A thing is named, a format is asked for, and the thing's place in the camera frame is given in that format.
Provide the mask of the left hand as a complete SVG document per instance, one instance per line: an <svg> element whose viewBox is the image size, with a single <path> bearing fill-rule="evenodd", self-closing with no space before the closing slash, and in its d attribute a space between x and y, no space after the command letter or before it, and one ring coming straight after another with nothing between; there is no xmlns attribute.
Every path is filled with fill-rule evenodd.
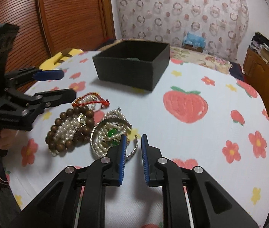
<svg viewBox="0 0 269 228"><path fill-rule="evenodd" d="M7 150L13 145L17 130L2 129L0 130L0 149Z"/></svg>

